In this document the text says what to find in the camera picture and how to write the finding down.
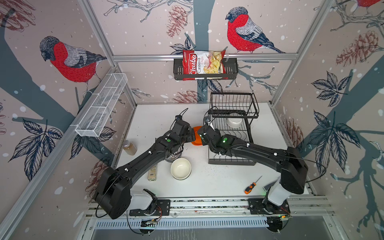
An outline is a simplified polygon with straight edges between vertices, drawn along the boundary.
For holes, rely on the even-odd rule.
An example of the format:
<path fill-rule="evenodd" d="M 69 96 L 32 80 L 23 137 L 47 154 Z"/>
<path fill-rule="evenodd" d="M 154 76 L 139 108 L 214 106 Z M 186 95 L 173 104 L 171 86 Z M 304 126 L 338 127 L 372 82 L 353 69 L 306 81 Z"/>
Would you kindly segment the orange plastic bowl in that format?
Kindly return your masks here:
<path fill-rule="evenodd" d="M 192 142 L 193 145 L 195 146 L 202 146 L 203 143 L 202 143 L 202 139 L 200 137 L 200 135 L 198 134 L 198 130 L 201 128 L 202 126 L 197 126 L 197 127 L 194 127 L 193 130 L 194 130 L 194 133 L 195 133 L 195 140 Z"/>

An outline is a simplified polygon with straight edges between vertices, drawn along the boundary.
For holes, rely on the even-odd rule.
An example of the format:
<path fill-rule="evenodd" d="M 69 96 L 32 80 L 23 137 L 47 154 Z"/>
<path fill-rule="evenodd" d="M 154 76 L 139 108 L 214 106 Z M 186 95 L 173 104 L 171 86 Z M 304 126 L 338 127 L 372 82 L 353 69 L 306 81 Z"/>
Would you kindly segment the white plastic bowl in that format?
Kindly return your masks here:
<path fill-rule="evenodd" d="M 238 129 L 242 126 L 243 119 L 242 118 L 227 118 L 226 123 L 230 128 Z"/>

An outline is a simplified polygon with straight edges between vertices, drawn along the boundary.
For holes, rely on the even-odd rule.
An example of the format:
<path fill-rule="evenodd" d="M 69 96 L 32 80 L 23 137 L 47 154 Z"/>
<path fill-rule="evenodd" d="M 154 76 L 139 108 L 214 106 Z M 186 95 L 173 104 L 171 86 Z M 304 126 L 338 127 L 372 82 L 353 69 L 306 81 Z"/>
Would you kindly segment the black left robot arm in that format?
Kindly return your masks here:
<path fill-rule="evenodd" d="M 93 199 L 111 219 L 120 217 L 131 203 L 131 188 L 154 165 L 175 154 L 185 143 L 196 140 L 195 132 L 181 115 L 175 117 L 172 128 L 131 162 L 102 173 Z"/>

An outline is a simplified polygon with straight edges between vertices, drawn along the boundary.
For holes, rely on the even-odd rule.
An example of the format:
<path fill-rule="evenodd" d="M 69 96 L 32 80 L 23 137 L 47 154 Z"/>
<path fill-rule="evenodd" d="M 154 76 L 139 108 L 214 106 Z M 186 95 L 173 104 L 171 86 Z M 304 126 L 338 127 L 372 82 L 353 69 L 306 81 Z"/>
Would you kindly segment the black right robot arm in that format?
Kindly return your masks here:
<path fill-rule="evenodd" d="M 219 130 L 208 125 L 201 127 L 198 135 L 202 144 L 209 146 L 210 151 L 215 154 L 244 158 L 281 174 L 263 199 L 265 208 L 281 207 L 292 194 L 304 193 L 308 166 L 296 149 L 272 149 L 246 142 L 233 135 L 222 136 Z"/>

